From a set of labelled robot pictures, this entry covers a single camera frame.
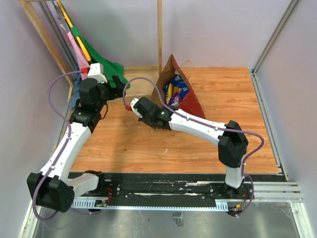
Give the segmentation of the red brown paper bag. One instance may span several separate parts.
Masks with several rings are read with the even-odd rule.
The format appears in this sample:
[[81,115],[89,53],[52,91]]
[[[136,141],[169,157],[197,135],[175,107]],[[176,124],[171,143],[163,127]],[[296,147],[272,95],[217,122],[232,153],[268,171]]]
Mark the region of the red brown paper bag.
[[159,96],[168,106],[174,106],[194,116],[205,118],[202,106],[189,83],[188,78],[184,75],[180,66],[171,55],[160,74],[157,83],[157,88],[153,90],[151,100],[155,104],[162,107]]

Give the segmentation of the purple candy bag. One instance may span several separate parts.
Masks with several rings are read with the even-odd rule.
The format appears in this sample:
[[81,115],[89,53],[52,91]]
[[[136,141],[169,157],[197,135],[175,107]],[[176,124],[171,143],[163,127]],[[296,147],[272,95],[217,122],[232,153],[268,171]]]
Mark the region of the purple candy bag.
[[175,92],[175,93],[172,93],[172,96],[167,99],[166,103],[169,106],[178,107],[182,103],[182,101],[183,101],[183,98],[181,94],[179,92]]

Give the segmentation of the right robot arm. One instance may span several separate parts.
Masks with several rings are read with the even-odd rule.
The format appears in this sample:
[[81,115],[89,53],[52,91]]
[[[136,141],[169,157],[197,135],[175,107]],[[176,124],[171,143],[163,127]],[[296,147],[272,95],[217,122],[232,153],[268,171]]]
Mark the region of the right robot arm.
[[219,196],[237,198],[242,194],[242,162],[246,156],[248,140],[235,121],[228,124],[209,121],[191,115],[181,109],[160,108],[148,98],[134,98],[132,111],[141,121],[153,129],[168,129],[184,132],[204,139],[218,149],[218,159],[225,165],[225,182],[218,190]]

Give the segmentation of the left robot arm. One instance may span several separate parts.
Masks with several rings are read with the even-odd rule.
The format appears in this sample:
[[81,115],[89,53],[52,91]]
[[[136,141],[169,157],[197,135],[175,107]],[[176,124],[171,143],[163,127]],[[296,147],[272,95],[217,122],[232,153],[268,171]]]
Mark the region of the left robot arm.
[[101,196],[106,191],[102,172],[88,170],[76,178],[69,178],[70,169],[82,146],[92,135],[98,122],[103,119],[101,111],[107,102],[123,96],[125,83],[112,75],[115,84],[89,77],[79,86],[79,99],[69,119],[67,130],[57,149],[38,173],[30,173],[27,185],[32,197],[32,209],[37,207],[66,212],[77,197],[90,192]]

